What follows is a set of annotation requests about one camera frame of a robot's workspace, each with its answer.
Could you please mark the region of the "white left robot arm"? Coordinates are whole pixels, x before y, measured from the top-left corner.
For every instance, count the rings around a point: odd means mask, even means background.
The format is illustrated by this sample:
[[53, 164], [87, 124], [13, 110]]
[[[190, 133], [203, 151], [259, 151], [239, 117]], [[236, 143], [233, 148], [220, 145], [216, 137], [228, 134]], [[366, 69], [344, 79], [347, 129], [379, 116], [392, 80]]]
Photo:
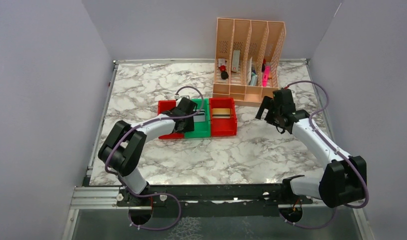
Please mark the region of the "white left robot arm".
[[148, 186], [138, 169], [144, 145], [161, 136], [192, 132], [195, 129], [193, 116], [197, 111], [196, 102], [182, 97], [175, 107], [147, 121], [132, 125], [119, 120], [100, 147], [98, 158], [133, 195], [141, 195]]

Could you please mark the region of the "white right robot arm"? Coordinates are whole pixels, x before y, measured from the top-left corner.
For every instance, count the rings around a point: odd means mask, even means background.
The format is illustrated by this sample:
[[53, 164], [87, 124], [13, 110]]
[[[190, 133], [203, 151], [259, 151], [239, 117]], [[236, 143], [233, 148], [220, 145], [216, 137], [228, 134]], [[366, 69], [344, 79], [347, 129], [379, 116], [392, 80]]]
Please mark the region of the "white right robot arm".
[[306, 110], [298, 110], [290, 89], [282, 88], [273, 91], [272, 96], [264, 96], [256, 119], [275, 126], [281, 134], [293, 135], [323, 168], [321, 177], [296, 175], [283, 179], [283, 198], [312, 197], [330, 208], [350, 207], [352, 202], [369, 200], [366, 161], [341, 149], [320, 130]]

